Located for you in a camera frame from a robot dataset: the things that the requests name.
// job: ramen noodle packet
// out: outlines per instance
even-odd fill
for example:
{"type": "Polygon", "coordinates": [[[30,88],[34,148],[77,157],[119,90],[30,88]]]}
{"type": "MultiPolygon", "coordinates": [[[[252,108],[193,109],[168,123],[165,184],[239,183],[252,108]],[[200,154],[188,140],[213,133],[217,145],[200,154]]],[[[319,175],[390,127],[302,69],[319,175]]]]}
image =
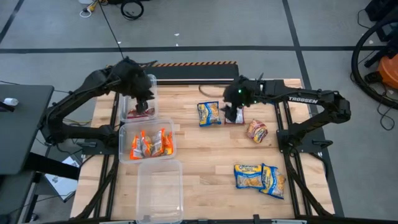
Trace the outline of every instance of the ramen noodle packet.
{"type": "Polygon", "coordinates": [[[265,185],[261,180],[262,166],[261,165],[242,165],[236,164],[234,166],[234,175],[237,189],[255,188],[264,189],[265,185]]]}
{"type": "Polygon", "coordinates": [[[268,134],[267,126],[259,121],[252,120],[248,127],[247,136],[253,139],[254,142],[260,143],[268,134]]]}
{"type": "Polygon", "coordinates": [[[199,126],[209,126],[212,124],[221,124],[220,112],[218,111],[218,102],[198,103],[199,126]]]}
{"type": "Polygon", "coordinates": [[[278,171],[277,167],[262,164],[262,182],[265,188],[260,190],[261,193],[284,199],[285,180],[286,178],[278,171]]]}

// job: orange machine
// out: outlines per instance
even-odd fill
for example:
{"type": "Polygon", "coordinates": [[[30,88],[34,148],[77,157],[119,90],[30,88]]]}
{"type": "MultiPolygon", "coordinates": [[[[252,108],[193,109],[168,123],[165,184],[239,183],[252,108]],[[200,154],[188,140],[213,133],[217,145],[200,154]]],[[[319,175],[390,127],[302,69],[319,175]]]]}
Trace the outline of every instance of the orange machine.
{"type": "Polygon", "coordinates": [[[398,89],[398,56],[392,59],[384,56],[379,62],[379,73],[383,83],[398,89]]]}

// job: black table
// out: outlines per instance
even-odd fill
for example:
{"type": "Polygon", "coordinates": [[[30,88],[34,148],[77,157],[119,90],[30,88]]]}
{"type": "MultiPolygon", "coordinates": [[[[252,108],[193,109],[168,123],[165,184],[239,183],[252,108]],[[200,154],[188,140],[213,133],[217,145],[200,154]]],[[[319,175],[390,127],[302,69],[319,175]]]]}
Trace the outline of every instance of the black table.
{"type": "MultiPolygon", "coordinates": [[[[16,98],[13,112],[0,112],[0,214],[24,205],[36,171],[77,179],[79,170],[30,152],[53,93],[48,85],[0,85],[0,100],[16,98]]],[[[22,209],[10,214],[16,223],[22,209]]]]}

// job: floor tile line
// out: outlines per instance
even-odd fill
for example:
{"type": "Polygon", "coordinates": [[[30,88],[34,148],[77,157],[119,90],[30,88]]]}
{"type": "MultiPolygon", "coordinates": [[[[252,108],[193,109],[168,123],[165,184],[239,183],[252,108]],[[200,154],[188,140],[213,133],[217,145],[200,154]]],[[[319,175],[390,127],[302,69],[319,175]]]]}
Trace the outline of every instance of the floor tile line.
{"type": "MultiPolygon", "coordinates": [[[[361,50],[380,50],[384,46],[364,46],[361,50]]],[[[266,45],[235,45],[235,46],[187,46],[187,47],[122,47],[123,52],[183,52],[183,51],[352,51],[355,46],[266,46],[266,45]]],[[[54,53],[113,53],[119,52],[117,47],[100,48],[59,48],[59,49],[0,49],[0,54],[54,54],[54,53]]]]}
{"type": "MultiPolygon", "coordinates": [[[[292,35],[293,45],[295,47],[297,61],[298,61],[298,65],[300,67],[300,71],[301,71],[301,74],[302,74],[304,87],[311,89],[312,87],[311,87],[311,83],[310,83],[310,78],[308,76],[307,67],[305,66],[303,52],[302,52],[302,48],[300,46],[300,42],[299,42],[299,38],[298,38],[298,35],[297,35],[297,32],[296,32],[296,28],[294,26],[293,15],[292,15],[292,12],[290,11],[289,2],[288,2],[288,0],[282,0],[282,3],[284,5],[285,14],[286,14],[286,18],[287,18],[287,23],[288,23],[289,29],[290,29],[290,34],[292,35]]],[[[319,48],[312,47],[310,49],[318,50],[319,48]]],[[[318,110],[317,110],[316,106],[311,106],[310,107],[310,111],[312,113],[316,113],[318,110]]],[[[334,175],[334,172],[333,172],[333,168],[331,166],[331,161],[330,161],[328,149],[324,149],[323,153],[324,153],[324,159],[326,160],[326,163],[328,164],[327,182],[328,182],[330,196],[331,196],[332,203],[333,203],[333,208],[335,209],[336,215],[343,217],[344,216],[343,206],[341,204],[340,195],[338,193],[337,183],[336,183],[335,175],[334,175]]]]}
{"type": "Polygon", "coordinates": [[[22,3],[24,3],[24,1],[25,0],[18,1],[17,5],[14,8],[14,11],[8,18],[6,25],[4,25],[4,27],[2,28],[2,31],[0,33],[0,44],[1,44],[2,40],[4,39],[4,37],[6,36],[8,29],[10,28],[12,22],[14,21],[15,17],[17,16],[17,13],[18,13],[19,9],[21,8],[22,3]]]}

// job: blue snack bag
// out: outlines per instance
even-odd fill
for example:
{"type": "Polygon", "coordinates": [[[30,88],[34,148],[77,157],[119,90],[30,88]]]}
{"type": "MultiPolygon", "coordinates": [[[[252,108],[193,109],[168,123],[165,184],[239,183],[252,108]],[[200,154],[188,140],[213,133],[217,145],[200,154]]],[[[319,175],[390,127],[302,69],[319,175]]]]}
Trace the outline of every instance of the blue snack bag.
{"type": "Polygon", "coordinates": [[[212,124],[221,124],[220,113],[218,111],[218,102],[198,103],[199,126],[209,126],[212,124]]]}
{"type": "Polygon", "coordinates": [[[284,199],[285,180],[286,178],[278,171],[277,167],[262,164],[262,183],[265,188],[260,190],[261,193],[284,199]]]}
{"type": "Polygon", "coordinates": [[[261,165],[242,165],[236,164],[234,166],[234,175],[237,189],[255,188],[264,189],[265,185],[261,180],[262,175],[261,165]]]}

